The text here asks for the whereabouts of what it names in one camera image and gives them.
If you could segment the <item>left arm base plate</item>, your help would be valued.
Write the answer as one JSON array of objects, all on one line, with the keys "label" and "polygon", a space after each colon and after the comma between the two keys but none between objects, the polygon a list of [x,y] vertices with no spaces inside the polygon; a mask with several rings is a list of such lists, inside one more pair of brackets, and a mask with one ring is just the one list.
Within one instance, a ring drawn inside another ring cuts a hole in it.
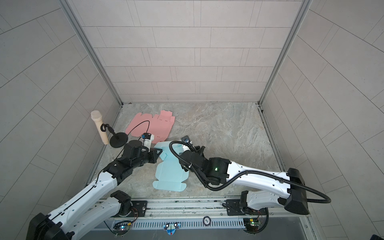
[{"label": "left arm base plate", "polygon": [[147,201],[131,201],[129,203],[123,203],[118,212],[118,216],[122,218],[144,217],[147,206]]}]

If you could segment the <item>light blue paper box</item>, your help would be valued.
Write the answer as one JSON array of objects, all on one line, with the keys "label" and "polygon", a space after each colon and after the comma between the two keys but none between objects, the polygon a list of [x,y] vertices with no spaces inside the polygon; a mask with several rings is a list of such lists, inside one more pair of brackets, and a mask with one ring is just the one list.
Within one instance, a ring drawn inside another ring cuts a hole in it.
[{"label": "light blue paper box", "polygon": [[172,192],[182,192],[186,189],[185,181],[189,177],[189,172],[185,172],[179,163],[179,159],[175,157],[169,148],[170,141],[159,142],[155,148],[163,150],[160,154],[162,160],[157,166],[153,187],[157,190],[165,190]]}]

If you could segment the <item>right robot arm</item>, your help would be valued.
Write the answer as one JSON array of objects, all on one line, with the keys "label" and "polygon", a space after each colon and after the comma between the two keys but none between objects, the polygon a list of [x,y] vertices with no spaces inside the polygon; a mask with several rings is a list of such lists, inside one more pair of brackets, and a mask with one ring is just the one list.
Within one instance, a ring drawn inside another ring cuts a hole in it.
[{"label": "right robot arm", "polygon": [[253,210],[284,207],[290,213],[308,215],[306,191],[295,184],[305,185],[299,170],[269,172],[245,167],[223,158],[206,159],[202,154],[185,150],[178,152],[179,162],[186,171],[195,173],[199,181],[211,191],[220,191],[231,184],[262,190],[269,194],[256,197],[256,193],[242,193],[241,206]]}]

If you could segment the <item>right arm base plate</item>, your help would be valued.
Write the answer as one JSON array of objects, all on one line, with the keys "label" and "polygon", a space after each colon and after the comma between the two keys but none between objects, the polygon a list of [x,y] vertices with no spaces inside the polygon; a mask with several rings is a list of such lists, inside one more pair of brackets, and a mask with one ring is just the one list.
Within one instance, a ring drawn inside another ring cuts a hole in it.
[{"label": "right arm base plate", "polygon": [[245,207],[238,199],[226,200],[222,206],[226,209],[228,216],[267,216],[269,214],[266,208],[253,210]]}]

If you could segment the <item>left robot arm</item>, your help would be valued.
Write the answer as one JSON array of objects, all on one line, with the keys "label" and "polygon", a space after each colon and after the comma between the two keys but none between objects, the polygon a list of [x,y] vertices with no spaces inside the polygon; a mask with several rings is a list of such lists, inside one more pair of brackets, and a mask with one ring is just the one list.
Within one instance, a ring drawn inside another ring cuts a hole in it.
[{"label": "left robot arm", "polygon": [[78,240],[119,212],[129,214],[131,197],[122,191],[114,192],[98,207],[94,204],[129,177],[134,168],[146,163],[155,164],[162,152],[162,149],[151,148],[139,140],[129,141],[122,156],[102,169],[91,184],[49,214],[37,214],[29,223],[26,238]]}]

